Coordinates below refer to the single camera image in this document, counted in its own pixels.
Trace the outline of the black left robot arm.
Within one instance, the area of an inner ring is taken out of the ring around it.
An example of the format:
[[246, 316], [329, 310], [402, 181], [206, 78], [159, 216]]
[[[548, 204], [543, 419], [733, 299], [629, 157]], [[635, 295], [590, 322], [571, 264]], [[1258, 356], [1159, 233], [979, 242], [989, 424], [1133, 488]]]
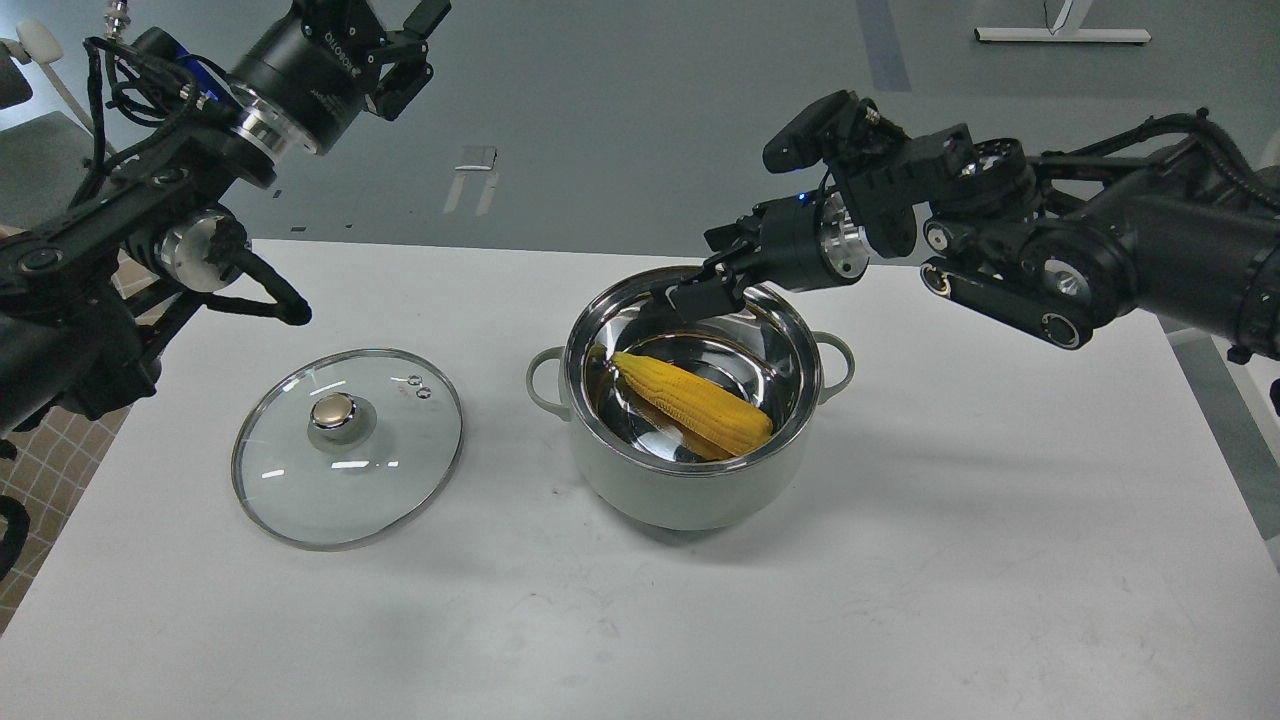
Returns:
[[398, 29], [367, 1], [294, 1], [233, 70], [111, 1], [90, 59], [93, 151], [67, 210], [3, 241], [3, 433], [52, 407], [90, 420], [155, 393], [160, 357], [202, 307], [303, 325], [303, 297], [223, 205], [293, 147], [328, 152], [367, 111], [397, 119], [433, 79], [448, 1]]

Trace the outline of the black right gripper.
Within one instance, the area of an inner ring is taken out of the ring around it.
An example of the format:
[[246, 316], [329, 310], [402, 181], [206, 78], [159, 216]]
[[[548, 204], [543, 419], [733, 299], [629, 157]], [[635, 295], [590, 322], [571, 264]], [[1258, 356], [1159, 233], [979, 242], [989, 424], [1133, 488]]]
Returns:
[[652, 297], [684, 322], [745, 309], [749, 284], [790, 291], [854, 284], [870, 263], [863, 228], [837, 192], [801, 192], [759, 202], [750, 214], [704, 232], [710, 256]]

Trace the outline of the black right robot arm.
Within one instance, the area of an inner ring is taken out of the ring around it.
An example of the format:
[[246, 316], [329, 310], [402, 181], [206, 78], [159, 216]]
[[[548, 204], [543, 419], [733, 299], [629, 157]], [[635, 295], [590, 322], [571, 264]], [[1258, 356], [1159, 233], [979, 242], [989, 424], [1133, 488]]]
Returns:
[[657, 290], [685, 320], [740, 311], [765, 282], [854, 284], [870, 256], [905, 258], [924, 240], [932, 293], [1059, 348], [1144, 309], [1226, 340], [1231, 363], [1277, 357], [1277, 168], [1252, 168], [1206, 109], [1028, 155], [965, 124], [910, 136], [838, 91], [762, 160], [774, 174], [826, 173], [705, 233], [710, 256]]

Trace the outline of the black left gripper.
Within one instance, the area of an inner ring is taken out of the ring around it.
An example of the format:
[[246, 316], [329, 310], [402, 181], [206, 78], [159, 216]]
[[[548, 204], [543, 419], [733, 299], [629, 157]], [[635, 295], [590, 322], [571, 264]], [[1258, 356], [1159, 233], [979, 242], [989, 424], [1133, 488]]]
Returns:
[[[310, 152], [324, 155], [364, 109], [366, 94], [374, 115], [396, 120], [430, 83], [428, 41], [451, 9], [451, 1], [419, 1], [402, 28], [385, 33], [369, 1], [293, 1], [232, 77], [283, 114]], [[374, 87], [370, 68], [379, 70]]]

